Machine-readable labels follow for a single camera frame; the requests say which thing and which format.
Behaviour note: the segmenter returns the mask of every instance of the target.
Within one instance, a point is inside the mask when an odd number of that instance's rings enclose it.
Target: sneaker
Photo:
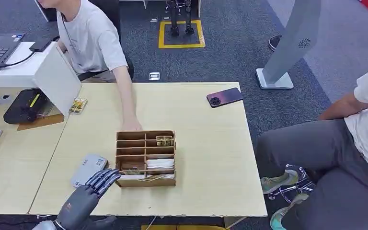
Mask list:
[[[301,204],[307,198],[308,198],[308,195],[305,194],[305,193],[298,194],[294,198],[294,200],[291,202],[290,206],[281,208],[277,212],[275,212],[273,214],[273,216],[271,217],[271,219],[270,219],[270,226],[271,226],[271,228],[273,230],[286,230],[281,225],[281,220],[283,219],[283,216],[285,216],[285,214],[290,210],[291,207],[293,207],[295,204]]]
[[[276,178],[270,178],[270,177],[263,177],[260,179],[260,183],[262,184],[263,194],[269,194],[274,192],[276,189],[278,189],[280,186],[283,185],[292,185],[298,182],[298,172],[294,170],[287,169],[286,173],[288,174],[288,177],[286,179],[279,179]]]

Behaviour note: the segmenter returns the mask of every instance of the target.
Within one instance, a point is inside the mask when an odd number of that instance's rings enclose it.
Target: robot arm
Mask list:
[[[43,221],[33,230],[99,230],[109,227],[116,220],[115,216],[98,221],[91,221],[89,216],[99,199],[120,177],[117,169],[98,171],[71,194],[54,222]]]

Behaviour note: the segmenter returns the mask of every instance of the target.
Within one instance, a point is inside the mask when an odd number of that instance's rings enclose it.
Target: light wood tabletop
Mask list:
[[[177,185],[113,185],[92,215],[267,216],[243,102],[211,108],[206,100],[207,94],[233,87],[239,84],[135,83],[143,129],[176,132]],[[58,213],[87,154],[105,157],[115,167],[122,122],[116,85],[83,84],[79,97],[88,103],[82,114],[69,117],[30,214]]]
[[[21,89],[0,88],[13,99]],[[3,121],[12,102],[0,104],[0,214],[26,214],[33,202],[65,122],[17,131]]]

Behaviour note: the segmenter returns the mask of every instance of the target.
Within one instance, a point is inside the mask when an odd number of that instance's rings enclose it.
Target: black cable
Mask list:
[[[21,61],[15,62],[13,64],[1,64],[0,65],[0,68],[5,68],[5,67],[8,67],[8,66],[14,66],[14,65],[20,64],[20,63],[26,61],[27,59],[31,58],[33,54],[35,54],[35,52],[32,52],[27,58],[25,58],[25,59],[23,59]]]
[[[39,222],[32,222],[32,221],[24,221],[24,222],[18,222],[18,223],[6,223],[6,222],[0,222],[0,225],[9,225],[9,226],[16,226],[21,224],[35,224],[38,225]]]

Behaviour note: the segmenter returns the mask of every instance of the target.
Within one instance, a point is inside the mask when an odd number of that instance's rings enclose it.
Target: yellow label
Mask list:
[[[37,99],[39,98],[40,94],[36,95],[36,97],[33,99],[32,103],[30,104],[29,108],[32,108],[33,105],[36,103]]]

